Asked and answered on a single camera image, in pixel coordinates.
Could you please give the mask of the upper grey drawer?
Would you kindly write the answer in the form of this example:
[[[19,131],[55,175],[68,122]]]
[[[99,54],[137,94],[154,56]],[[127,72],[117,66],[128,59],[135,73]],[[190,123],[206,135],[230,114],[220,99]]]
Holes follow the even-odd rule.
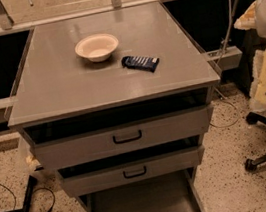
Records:
[[[214,108],[211,104],[143,119],[113,128],[36,144],[33,154],[47,169],[63,169],[181,138],[204,134]]]

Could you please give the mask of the white paper bowl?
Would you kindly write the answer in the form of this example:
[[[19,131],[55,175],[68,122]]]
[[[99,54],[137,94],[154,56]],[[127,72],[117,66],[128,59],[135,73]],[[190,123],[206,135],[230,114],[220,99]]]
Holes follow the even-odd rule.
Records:
[[[119,40],[110,34],[94,34],[82,39],[75,46],[75,53],[91,62],[102,62],[111,57]]]

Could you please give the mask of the lower grey drawer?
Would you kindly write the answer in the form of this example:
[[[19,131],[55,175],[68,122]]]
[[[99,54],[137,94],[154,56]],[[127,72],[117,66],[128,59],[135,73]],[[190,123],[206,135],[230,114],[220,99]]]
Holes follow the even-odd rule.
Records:
[[[83,196],[124,184],[196,167],[202,162],[204,146],[188,147],[93,173],[61,180],[61,187],[71,197]]]

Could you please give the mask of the blue rxbar blueberry wrapper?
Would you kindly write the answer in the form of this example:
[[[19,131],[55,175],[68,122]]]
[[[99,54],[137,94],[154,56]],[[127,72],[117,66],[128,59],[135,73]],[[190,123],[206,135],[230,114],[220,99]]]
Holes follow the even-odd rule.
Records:
[[[129,69],[142,70],[147,72],[155,72],[160,59],[142,56],[126,56],[121,59],[122,67]]]

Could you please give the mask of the grey drawer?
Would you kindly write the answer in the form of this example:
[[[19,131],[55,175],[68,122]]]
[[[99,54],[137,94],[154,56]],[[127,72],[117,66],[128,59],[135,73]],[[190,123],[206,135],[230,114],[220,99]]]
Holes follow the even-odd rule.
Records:
[[[204,134],[214,108],[211,104],[143,119],[113,128],[36,144],[33,154],[47,169],[63,169],[181,138]]]
[[[188,147],[93,173],[61,180],[61,187],[71,197],[83,196],[124,184],[196,167],[202,162],[204,146]]]

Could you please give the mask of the grey drawer cabinet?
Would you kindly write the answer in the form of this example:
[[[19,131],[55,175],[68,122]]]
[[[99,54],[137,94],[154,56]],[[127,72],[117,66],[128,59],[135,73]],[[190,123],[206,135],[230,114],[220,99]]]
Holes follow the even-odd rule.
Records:
[[[110,34],[108,60],[75,53],[82,39]],[[36,144],[114,128],[211,104],[217,72],[160,3],[39,25],[32,32],[8,125],[33,154]],[[160,59],[155,72],[122,67],[126,56]],[[202,145],[204,134],[146,149],[47,169],[64,178]],[[205,212],[194,187],[197,167],[73,197],[87,212]]]

